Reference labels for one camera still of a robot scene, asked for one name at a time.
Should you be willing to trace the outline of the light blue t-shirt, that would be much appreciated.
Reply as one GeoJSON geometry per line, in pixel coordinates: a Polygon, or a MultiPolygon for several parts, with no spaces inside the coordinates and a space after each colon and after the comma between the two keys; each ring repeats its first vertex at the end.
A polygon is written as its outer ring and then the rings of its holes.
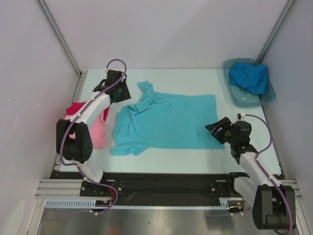
{"type": "Polygon", "coordinates": [[[116,114],[112,155],[139,155],[148,148],[224,148],[206,129],[218,121],[215,95],[160,93],[148,81],[137,85],[140,101],[116,114]]]}

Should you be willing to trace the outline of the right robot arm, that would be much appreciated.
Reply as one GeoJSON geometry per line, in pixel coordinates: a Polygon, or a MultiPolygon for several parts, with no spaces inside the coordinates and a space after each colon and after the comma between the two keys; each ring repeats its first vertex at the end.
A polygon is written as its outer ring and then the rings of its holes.
{"type": "Polygon", "coordinates": [[[230,196],[239,194],[252,207],[252,218],[257,229],[273,230],[278,235],[290,235],[296,228],[295,192],[274,177],[263,165],[260,154],[250,144],[251,124],[238,114],[233,123],[224,117],[207,125],[206,129],[220,143],[230,145],[231,156],[246,171],[246,176],[234,174],[225,184],[230,196]]]}

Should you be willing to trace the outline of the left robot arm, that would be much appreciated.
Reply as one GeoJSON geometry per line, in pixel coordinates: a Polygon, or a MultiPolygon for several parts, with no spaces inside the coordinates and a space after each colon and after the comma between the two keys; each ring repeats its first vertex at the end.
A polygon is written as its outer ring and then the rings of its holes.
{"type": "Polygon", "coordinates": [[[57,154],[62,161],[69,161],[66,166],[77,167],[99,196],[107,192],[108,183],[102,180],[104,172],[92,156],[91,128],[111,104],[131,98],[126,77],[125,71],[107,70],[107,78],[93,89],[90,99],[70,119],[60,119],[56,124],[57,154]]]}

